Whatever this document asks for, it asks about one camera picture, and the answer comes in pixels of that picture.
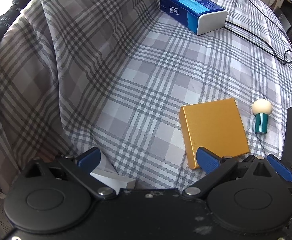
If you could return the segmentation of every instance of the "blue gripper pad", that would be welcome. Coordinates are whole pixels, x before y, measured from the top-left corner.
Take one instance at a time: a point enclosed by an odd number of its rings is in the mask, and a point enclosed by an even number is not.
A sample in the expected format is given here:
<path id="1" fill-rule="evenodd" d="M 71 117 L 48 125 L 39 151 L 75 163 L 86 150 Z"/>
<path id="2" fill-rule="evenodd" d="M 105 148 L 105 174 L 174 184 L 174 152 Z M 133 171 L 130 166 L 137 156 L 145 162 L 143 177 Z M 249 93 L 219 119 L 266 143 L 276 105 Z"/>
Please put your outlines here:
<path id="1" fill-rule="evenodd" d="M 286 181 L 292 182 L 292 171 L 284 166 L 276 156 L 269 154 L 266 158 L 281 177 L 283 177 Z"/>
<path id="2" fill-rule="evenodd" d="M 101 162 L 101 151 L 97 147 L 93 147 L 75 159 L 77 160 L 77 166 L 89 174 Z"/>
<path id="3" fill-rule="evenodd" d="M 222 158 L 205 147 L 199 147 L 196 152 L 196 161 L 207 174 L 217 169 L 221 165 L 221 160 Z"/>

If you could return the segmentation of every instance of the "metal bolt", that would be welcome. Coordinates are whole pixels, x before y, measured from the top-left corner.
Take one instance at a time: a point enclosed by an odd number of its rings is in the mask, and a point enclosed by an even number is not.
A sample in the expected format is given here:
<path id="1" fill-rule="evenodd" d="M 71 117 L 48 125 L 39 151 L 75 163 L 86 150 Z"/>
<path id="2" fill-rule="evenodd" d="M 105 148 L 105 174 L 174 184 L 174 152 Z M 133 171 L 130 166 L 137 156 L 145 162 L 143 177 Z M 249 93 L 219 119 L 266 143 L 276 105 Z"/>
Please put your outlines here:
<path id="1" fill-rule="evenodd" d="M 189 196 L 194 196 L 200 193 L 200 189 L 197 187 L 188 187 L 187 189 L 185 189 L 185 193 Z"/>
<path id="2" fill-rule="evenodd" d="M 98 189 L 98 193 L 99 195 L 102 195 L 102 196 L 107 196 L 107 195 L 110 195 L 114 192 L 114 190 L 110 187 L 101 187 Z"/>
<path id="3" fill-rule="evenodd" d="M 145 198 L 152 198 L 154 195 L 153 194 L 146 194 Z"/>

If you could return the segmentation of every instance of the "gold box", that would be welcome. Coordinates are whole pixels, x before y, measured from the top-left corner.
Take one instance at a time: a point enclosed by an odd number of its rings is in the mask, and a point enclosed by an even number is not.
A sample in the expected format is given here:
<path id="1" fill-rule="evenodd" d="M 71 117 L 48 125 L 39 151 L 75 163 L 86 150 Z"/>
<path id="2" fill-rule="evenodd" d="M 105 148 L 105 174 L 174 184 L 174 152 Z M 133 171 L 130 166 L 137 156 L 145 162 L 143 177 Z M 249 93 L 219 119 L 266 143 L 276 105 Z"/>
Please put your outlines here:
<path id="1" fill-rule="evenodd" d="M 203 146 L 219 157 L 249 152 L 247 138 L 233 98 L 182 106 L 179 111 L 189 168 L 199 168 L 196 151 Z"/>

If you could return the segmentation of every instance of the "black circular disc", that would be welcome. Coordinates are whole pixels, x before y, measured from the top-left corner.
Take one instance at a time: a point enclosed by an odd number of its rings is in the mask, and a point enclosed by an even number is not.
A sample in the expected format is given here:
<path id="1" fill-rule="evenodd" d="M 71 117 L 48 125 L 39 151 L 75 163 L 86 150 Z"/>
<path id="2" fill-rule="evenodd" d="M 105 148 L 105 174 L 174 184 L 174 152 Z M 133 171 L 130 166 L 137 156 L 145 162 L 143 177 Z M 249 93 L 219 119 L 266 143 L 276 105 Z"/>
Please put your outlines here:
<path id="1" fill-rule="evenodd" d="M 277 229 L 292 216 L 292 196 L 272 179 L 257 177 L 225 182 L 215 187 L 207 204 L 221 226 L 239 232 Z"/>
<path id="2" fill-rule="evenodd" d="M 31 233 L 54 233 L 73 226 L 91 204 L 88 191 L 73 182 L 30 178 L 4 202 L 9 220 Z"/>

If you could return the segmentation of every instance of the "screw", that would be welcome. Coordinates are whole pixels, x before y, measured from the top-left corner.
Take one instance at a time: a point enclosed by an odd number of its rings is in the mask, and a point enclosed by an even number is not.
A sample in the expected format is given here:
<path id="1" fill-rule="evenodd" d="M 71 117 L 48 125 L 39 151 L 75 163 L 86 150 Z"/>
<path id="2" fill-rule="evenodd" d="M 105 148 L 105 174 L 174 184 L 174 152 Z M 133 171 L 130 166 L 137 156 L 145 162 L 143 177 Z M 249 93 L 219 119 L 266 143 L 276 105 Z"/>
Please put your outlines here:
<path id="1" fill-rule="evenodd" d="M 197 187 L 188 187 L 187 189 L 185 189 L 185 193 L 189 196 L 194 196 L 200 193 L 200 189 Z"/>
<path id="2" fill-rule="evenodd" d="M 107 196 L 107 195 L 110 195 L 114 192 L 114 190 L 110 187 L 101 187 L 98 189 L 98 193 L 99 195 L 102 195 L 102 196 Z"/>

